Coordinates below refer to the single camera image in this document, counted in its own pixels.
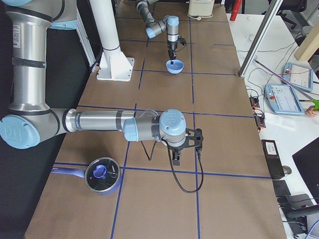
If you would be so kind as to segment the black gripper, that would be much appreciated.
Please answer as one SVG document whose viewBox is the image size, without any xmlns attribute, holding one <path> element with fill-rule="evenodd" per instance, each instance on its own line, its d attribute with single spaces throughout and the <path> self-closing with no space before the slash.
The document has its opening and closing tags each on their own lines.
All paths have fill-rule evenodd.
<svg viewBox="0 0 319 239">
<path fill-rule="evenodd" d="M 180 165 L 181 151 L 183 149 L 183 146 L 173 147 L 168 145 L 168 154 L 169 158 L 172 159 L 173 165 Z"/>
<path fill-rule="evenodd" d="M 177 41 L 167 41 L 167 48 L 170 64 L 172 65 L 176 59 Z"/>
</svg>

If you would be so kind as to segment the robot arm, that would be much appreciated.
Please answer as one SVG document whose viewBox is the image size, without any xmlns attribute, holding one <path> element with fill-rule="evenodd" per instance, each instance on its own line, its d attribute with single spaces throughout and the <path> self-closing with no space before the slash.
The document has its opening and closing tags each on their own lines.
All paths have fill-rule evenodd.
<svg viewBox="0 0 319 239">
<path fill-rule="evenodd" d="M 133 108 L 141 103 L 155 110 L 185 110 L 190 104 L 189 77 L 167 73 L 143 76 L 146 90 L 138 90 L 138 72 L 133 81 L 104 82 L 89 74 L 84 52 L 75 31 L 48 32 L 46 100 L 52 107 L 108 110 L 115 106 Z M 62 134 L 29 149 L 0 143 L 0 164 L 49 166 L 53 161 L 88 163 L 107 156 L 124 162 L 127 141 L 119 132 L 82 131 Z"/>
<path fill-rule="evenodd" d="M 136 10 L 143 18 L 146 25 L 148 38 L 154 38 L 166 31 L 167 47 L 170 64 L 176 59 L 176 49 L 179 41 L 179 18 L 175 15 L 167 15 L 162 20 L 156 21 L 149 10 L 149 6 L 157 2 L 156 0 L 137 0 Z"/>
</svg>

